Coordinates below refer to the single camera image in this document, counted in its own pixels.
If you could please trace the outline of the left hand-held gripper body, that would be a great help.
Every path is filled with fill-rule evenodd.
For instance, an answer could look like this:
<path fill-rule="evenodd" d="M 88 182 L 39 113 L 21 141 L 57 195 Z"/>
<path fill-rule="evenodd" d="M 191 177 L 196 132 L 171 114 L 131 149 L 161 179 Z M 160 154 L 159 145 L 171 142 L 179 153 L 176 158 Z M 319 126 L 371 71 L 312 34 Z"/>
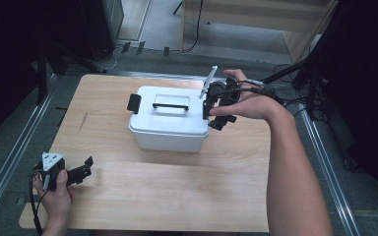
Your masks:
<path fill-rule="evenodd" d="M 56 191 L 59 173 L 65 170 L 65 159 L 62 153 L 44 152 L 41 161 L 32 169 L 32 180 L 40 180 L 42 191 Z"/>

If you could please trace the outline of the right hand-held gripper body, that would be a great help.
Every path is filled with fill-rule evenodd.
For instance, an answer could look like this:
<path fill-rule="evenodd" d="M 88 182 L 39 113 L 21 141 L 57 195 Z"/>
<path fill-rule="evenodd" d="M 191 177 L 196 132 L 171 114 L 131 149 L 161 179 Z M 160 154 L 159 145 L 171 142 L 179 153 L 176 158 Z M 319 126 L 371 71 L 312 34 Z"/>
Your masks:
<path fill-rule="evenodd" d="M 236 79 L 227 77 L 224 82 L 214 80 L 217 70 L 218 66 L 213 65 L 199 94 L 205 108 L 211 108 L 215 103 L 223 106 L 234 104 L 240 95 L 239 84 Z"/>

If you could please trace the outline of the black box latch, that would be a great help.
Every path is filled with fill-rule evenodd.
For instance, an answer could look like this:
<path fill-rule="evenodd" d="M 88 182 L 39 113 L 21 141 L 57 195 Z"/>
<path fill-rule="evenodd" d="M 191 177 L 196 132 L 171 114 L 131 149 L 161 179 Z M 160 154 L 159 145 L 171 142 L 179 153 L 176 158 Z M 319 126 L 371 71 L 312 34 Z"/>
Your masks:
<path fill-rule="evenodd" d="M 203 102 L 203 119 L 204 120 L 207 120 L 209 118 L 211 106 L 212 104 L 208 100 L 205 100 Z"/>
<path fill-rule="evenodd" d="M 141 104 L 142 97 L 139 94 L 132 93 L 129 96 L 127 110 L 132 111 L 134 114 L 139 113 L 140 104 Z"/>

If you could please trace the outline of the white storage box lid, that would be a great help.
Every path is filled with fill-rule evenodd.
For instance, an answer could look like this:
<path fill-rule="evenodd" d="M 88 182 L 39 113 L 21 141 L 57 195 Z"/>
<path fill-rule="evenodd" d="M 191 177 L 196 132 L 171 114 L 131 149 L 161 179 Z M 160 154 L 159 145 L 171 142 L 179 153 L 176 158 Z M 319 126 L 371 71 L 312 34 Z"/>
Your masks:
<path fill-rule="evenodd" d="M 209 134 L 198 90 L 142 86 L 136 94 L 142 100 L 139 113 L 131 111 L 129 128 L 132 132 L 190 136 Z"/>

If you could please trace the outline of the white plastic storage box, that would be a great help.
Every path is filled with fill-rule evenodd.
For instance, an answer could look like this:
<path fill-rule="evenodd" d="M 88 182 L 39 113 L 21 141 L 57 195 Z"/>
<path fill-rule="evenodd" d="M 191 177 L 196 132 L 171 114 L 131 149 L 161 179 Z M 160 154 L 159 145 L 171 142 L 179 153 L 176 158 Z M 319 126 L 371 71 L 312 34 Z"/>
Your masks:
<path fill-rule="evenodd" d="M 137 144 L 142 149 L 199 152 L 209 134 L 201 136 L 135 133 Z"/>

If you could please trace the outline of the person's right hand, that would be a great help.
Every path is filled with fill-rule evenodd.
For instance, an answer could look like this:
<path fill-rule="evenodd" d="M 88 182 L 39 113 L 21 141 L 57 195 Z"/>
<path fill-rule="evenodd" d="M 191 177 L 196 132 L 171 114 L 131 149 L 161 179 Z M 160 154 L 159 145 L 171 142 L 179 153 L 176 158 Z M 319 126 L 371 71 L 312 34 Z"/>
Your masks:
<path fill-rule="evenodd" d="M 291 114 L 274 99 L 244 91 L 239 100 L 229 106 L 212 108 L 212 116 L 239 115 L 251 119 L 263 119 L 268 123 L 291 119 Z"/>

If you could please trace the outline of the person's left hand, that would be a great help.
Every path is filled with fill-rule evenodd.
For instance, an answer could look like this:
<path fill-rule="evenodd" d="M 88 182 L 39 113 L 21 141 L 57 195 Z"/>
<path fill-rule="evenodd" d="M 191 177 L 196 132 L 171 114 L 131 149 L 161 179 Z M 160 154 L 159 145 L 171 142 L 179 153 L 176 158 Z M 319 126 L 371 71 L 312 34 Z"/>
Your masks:
<path fill-rule="evenodd" d="M 62 169 L 56 178 L 56 190 L 43 192 L 43 183 L 36 179 L 32 185 L 42 196 L 42 204 L 47 212 L 46 229 L 67 229 L 70 223 L 72 211 L 73 191 L 67 187 L 68 173 Z"/>

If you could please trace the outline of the light wooden furniture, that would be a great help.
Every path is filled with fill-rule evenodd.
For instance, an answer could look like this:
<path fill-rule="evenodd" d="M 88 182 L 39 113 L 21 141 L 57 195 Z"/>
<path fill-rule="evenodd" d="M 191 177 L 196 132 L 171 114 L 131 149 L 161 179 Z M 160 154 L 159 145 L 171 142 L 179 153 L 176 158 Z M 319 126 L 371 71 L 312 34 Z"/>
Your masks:
<path fill-rule="evenodd" d="M 182 0 L 181 25 L 201 12 L 204 22 L 281 30 L 291 60 L 304 57 L 325 31 L 339 0 Z"/>

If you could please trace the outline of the black tripod stand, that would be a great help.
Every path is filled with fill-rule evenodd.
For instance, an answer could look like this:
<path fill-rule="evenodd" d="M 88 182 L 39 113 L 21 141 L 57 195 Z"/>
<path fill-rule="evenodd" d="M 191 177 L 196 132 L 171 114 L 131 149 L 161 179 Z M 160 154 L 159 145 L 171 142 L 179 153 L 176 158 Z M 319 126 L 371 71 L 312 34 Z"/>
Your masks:
<path fill-rule="evenodd" d="M 270 84 L 284 76 L 296 72 L 296 76 L 291 82 L 294 89 L 303 89 L 306 84 L 309 84 L 308 93 L 306 95 L 306 113 L 312 121 L 316 119 L 314 111 L 317 105 L 315 104 L 317 84 L 321 79 L 319 65 L 321 64 L 321 53 L 312 51 L 303 60 L 271 75 L 262 80 L 264 84 Z"/>

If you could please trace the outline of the black metal stand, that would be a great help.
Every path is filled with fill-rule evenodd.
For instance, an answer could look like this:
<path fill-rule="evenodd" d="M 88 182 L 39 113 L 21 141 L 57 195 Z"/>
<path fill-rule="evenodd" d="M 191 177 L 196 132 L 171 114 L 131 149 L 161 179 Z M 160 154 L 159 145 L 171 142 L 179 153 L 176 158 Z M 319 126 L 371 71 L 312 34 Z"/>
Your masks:
<path fill-rule="evenodd" d="M 101 74 L 106 72 L 106 69 L 98 69 L 95 65 L 86 61 L 62 44 L 42 39 L 37 47 L 37 105 L 41 105 L 49 94 L 47 88 L 47 66 L 50 66 L 54 73 L 64 75 L 67 71 L 67 65 L 64 61 L 65 57 L 73 59 L 93 73 Z"/>

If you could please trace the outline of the black cabinet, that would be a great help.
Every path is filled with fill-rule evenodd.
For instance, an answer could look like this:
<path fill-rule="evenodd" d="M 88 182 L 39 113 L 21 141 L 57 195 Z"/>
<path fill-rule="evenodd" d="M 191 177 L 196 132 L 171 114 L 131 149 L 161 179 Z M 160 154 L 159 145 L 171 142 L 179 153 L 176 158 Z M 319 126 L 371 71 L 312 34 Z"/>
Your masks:
<path fill-rule="evenodd" d="M 122 0 L 79 0 L 84 54 L 99 60 L 113 51 L 124 19 Z"/>

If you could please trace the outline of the metal floor rail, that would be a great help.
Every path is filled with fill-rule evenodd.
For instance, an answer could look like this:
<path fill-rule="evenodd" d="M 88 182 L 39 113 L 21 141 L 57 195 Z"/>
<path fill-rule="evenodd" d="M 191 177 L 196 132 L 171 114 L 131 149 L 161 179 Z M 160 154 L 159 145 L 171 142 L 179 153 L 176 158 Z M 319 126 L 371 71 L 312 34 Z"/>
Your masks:
<path fill-rule="evenodd" d="M 325 149 L 325 146 L 323 145 L 320 134 L 317 131 L 316 125 L 306 113 L 306 108 L 302 104 L 299 104 L 298 107 L 299 110 L 297 113 L 301 116 L 312 146 L 316 151 L 318 161 L 336 207 L 336 213 L 342 222 L 346 236 L 361 236 L 345 192 L 343 191 L 343 188 L 337 178 L 330 161 L 330 157 Z"/>
<path fill-rule="evenodd" d="M 47 95 L 35 103 L 35 89 L 0 127 L 0 198 L 51 101 L 58 78 L 52 74 L 47 80 Z"/>

